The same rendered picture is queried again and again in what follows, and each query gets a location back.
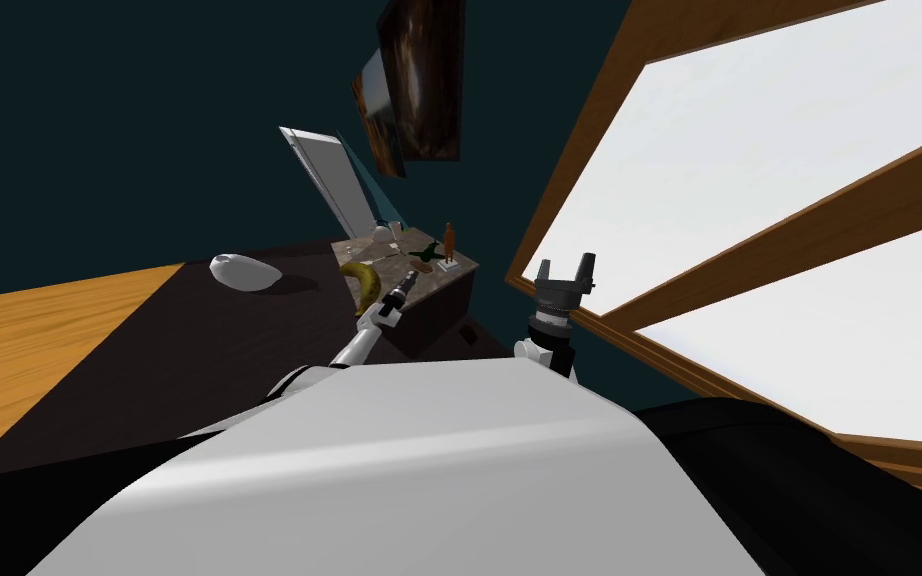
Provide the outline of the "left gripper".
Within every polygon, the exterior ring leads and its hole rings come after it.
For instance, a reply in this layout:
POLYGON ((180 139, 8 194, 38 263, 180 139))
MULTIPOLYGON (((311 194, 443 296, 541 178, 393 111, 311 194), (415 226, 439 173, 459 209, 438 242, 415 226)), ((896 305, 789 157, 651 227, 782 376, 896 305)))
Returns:
POLYGON ((419 271, 413 269, 405 276, 400 284, 396 285, 393 289, 386 293, 385 312, 390 312, 391 310, 401 310, 401 308, 406 304, 408 294, 414 287, 418 275, 419 271))

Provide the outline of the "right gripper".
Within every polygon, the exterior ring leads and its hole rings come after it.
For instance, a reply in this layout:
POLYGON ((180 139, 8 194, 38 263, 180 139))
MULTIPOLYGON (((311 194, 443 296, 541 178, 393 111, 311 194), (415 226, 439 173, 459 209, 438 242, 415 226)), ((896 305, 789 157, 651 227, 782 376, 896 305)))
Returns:
POLYGON ((595 261, 594 253, 584 253, 577 269, 577 279, 558 280, 550 279, 551 260, 543 259, 534 281, 537 304, 546 308, 579 308, 583 296, 590 294, 595 287, 595 261))

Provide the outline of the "yellow banana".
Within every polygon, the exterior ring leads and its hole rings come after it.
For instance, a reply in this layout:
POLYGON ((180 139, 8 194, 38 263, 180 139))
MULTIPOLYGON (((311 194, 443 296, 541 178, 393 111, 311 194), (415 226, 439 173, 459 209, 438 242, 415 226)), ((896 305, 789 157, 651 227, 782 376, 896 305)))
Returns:
POLYGON ((356 261, 340 265, 339 273, 359 282, 359 301, 355 316, 362 317, 380 299, 382 284, 378 273, 371 264, 356 261))

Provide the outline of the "dark marble-top table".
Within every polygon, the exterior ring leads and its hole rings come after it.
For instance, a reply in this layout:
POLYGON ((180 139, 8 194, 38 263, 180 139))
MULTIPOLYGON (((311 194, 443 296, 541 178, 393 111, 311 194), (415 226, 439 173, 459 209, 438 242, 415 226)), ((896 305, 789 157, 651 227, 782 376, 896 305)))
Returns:
POLYGON ((409 273, 416 274, 402 307, 402 318, 386 335, 391 344, 409 357, 420 355, 466 316, 475 282, 478 264, 460 252, 454 253, 455 264, 449 269, 443 269, 437 259, 429 260, 424 269, 416 268, 421 262, 416 254, 435 240, 411 228, 396 236, 396 248, 370 237, 331 244, 338 266, 365 262, 378 275, 381 291, 376 302, 398 287, 409 273))

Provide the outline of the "white rounded cushion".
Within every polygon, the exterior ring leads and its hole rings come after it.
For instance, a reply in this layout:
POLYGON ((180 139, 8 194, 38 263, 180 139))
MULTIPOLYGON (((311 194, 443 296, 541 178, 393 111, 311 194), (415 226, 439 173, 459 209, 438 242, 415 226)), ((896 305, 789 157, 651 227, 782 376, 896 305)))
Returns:
POLYGON ((209 271, 224 286, 242 292, 266 290, 283 277, 274 266, 240 254, 215 256, 209 271))

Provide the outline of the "wooden-framed window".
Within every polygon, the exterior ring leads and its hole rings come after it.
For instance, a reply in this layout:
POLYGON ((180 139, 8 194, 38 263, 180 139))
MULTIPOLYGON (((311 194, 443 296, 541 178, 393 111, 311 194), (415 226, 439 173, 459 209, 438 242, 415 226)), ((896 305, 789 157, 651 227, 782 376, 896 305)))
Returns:
MULTIPOLYGON (((630 0, 505 276, 524 270, 646 66, 883 0, 630 0)), ((643 328, 922 231, 922 146, 603 315, 574 322, 692 392, 759 395, 642 335, 643 328)))

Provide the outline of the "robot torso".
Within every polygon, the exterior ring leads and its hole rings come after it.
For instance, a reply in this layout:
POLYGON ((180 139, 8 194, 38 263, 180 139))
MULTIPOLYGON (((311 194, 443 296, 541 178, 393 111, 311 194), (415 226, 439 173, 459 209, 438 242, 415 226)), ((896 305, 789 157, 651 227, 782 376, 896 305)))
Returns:
POLYGON ((29 576, 765 576, 631 412, 527 359, 333 370, 29 576))

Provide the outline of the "large dark brown picture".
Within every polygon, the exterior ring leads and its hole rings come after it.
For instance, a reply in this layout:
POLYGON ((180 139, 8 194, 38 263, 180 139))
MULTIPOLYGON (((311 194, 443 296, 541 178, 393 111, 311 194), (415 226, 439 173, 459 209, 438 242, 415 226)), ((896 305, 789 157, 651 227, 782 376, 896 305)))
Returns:
POLYGON ((389 0, 377 19, 406 161, 460 160, 466 0, 389 0))

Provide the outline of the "small brown wall picture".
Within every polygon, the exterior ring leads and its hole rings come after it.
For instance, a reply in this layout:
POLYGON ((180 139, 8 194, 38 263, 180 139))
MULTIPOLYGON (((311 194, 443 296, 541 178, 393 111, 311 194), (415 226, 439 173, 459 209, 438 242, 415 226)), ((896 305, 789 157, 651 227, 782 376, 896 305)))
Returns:
POLYGON ((381 53, 376 50, 351 82, 355 104, 379 174, 404 179, 403 153, 381 53))

